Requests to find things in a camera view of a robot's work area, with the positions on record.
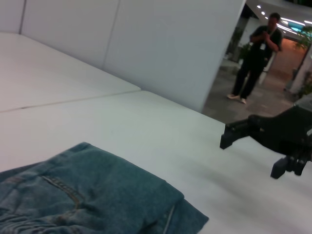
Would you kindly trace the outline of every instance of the gray floor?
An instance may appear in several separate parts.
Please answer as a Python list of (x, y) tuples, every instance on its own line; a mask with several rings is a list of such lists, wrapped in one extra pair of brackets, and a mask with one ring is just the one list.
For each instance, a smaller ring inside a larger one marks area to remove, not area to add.
[(244, 105), (236, 100), (228, 100), (235, 82), (235, 75), (220, 70), (209, 93), (203, 114), (223, 123), (231, 123), (249, 115), (273, 117), (292, 107), (291, 97), (283, 92), (284, 84), (267, 78), (257, 85)]

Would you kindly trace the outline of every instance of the id badge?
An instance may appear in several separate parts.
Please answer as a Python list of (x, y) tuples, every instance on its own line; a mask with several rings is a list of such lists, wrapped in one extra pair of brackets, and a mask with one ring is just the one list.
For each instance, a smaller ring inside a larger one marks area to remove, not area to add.
[(262, 43), (260, 46), (260, 50), (265, 50), (265, 47), (266, 47), (265, 43)]

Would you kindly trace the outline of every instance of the white table surface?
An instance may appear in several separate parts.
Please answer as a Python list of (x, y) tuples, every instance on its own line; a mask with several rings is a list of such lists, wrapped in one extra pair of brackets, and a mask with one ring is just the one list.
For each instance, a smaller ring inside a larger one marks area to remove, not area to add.
[(251, 138), (223, 151), (224, 124), (148, 92), (0, 114), (0, 171), (86, 141), (167, 180), (210, 221), (203, 234), (310, 234), (312, 171), (270, 178), (280, 155)]
[(140, 90), (39, 42), (10, 33), (0, 33), (0, 83), (0, 112)]

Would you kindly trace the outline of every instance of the denim fabric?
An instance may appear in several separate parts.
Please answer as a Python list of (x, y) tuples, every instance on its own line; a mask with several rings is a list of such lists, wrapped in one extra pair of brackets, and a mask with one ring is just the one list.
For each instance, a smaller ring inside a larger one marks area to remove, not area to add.
[(0, 173), (0, 234), (195, 234), (207, 221), (164, 180), (87, 143)]

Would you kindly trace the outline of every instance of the white shoe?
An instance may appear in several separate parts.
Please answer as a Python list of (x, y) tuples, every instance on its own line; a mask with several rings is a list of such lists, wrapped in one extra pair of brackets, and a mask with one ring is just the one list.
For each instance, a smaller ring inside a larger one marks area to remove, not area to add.
[(247, 102), (246, 102), (246, 99), (244, 99), (244, 98), (241, 98), (241, 99), (240, 99), (240, 102), (243, 103), (243, 104), (246, 104), (246, 103), (247, 103)]
[(234, 94), (228, 94), (226, 96), (228, 99), (238, 99), (239, 98), (239, 95), (235, 96)]

